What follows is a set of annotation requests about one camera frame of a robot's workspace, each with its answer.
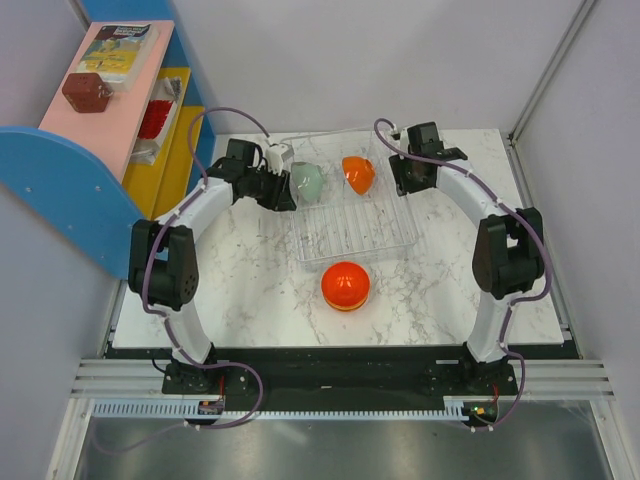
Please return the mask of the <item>celadon green ceramic bowl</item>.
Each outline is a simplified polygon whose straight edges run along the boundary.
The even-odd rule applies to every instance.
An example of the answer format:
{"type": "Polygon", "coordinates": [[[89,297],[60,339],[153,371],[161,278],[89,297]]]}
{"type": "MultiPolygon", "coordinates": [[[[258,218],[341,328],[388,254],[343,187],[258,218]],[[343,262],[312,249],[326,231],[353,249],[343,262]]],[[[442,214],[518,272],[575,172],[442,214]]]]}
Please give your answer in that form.
{"type": "Polygon", "coordinates": [[[325,178],[320,166],[308,162],[293,162],[291,182],[299,196],[305,202],[312,203],[320,198],[325,178]]]}

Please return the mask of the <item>white wire dish rack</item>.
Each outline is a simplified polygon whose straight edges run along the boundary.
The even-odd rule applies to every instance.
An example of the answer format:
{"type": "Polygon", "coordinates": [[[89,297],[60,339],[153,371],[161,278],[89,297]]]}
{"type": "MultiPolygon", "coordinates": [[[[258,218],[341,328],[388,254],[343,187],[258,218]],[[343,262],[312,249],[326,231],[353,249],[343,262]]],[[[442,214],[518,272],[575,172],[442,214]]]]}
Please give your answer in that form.
{"type": "Polygon", "coordinates": [[[290,134],[282,139],[294,156],[285,164],[307,163],[321,169],[324,184],[309,202],[291,187],[297,210],[291,213],[296,257],[306,268],[325,268],[348,260],[363,262],[401,257],[418,240],[405,197],[396,193],[388,162],[391,152],[370,129],[290,134]],[[357,194],[345,178],[342,160],[359,156],[373,164],[371,188],[357,194]]]}

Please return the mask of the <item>orange plastic bowl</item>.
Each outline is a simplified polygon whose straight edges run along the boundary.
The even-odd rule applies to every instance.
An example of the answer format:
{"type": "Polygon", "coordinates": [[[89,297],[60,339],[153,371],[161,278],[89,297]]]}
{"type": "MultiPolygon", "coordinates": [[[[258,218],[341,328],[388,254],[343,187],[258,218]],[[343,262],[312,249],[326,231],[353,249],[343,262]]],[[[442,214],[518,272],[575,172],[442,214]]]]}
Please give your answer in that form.
{"type": "Polygon", "coordinates": [[[344,157],[342,169],[347,183],[355,193],[368,193],[376,177],[374,165],[369,159],[360,156],[344,157]]]}

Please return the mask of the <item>red plastic bowl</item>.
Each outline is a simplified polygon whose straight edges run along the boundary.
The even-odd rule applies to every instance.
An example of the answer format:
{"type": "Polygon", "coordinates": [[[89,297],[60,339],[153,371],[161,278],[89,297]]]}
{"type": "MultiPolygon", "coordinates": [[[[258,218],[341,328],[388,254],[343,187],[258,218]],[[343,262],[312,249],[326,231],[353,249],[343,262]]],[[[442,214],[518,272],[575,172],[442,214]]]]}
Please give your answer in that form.
{"type": "Polygon", "coordinates": [[[355,303],[369,296],[371,281],[359,264],[342,261],[331,265],[321,279],[321,291],[326,300],[355,303]]]}

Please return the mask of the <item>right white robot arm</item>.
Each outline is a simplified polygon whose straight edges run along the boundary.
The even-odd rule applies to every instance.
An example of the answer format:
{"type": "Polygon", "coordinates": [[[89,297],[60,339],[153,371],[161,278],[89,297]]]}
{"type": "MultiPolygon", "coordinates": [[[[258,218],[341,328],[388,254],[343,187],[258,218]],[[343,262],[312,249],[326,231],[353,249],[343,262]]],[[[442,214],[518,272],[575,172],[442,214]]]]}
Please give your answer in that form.
{"type": "Polygon", "coordinates": [[[474,172],[469,157],[446,147],[435,123],[398,129],[389,138],[374,131],[393,155],[389,158],[400,196],[437,189],[451,199],[476,228],[473,277],[480,304],[466,349],[472,360],[458,368],[467,392],[483,392],[494,381],[494,363],[507,355],[507,334],[516,304],[526,302],[534,283],[550,272],[540,212],[508,206],[474,172]]]}

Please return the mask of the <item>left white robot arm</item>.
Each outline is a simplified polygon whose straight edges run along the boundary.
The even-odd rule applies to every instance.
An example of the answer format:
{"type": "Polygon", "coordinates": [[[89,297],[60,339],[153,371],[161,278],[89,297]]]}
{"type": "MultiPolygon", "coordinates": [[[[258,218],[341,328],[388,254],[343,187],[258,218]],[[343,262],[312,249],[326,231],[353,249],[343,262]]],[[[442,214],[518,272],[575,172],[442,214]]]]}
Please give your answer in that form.
{"type": "Polygon", "coordinates": [[[144,312],[159,319],[174,356],[189,364],[185,382],[208,393],[219,382],[219,369],[206,359],[212,342],[196,310],[199,284],[196,242],[222,213],[242,198],[274,212],[296,209],[290,172],[284,163],[294,156],[291,146],[231,139],[225,155],[204,171],[195,189],[168,213],[138,220],[132,227],[128,287],[144,312]]]}

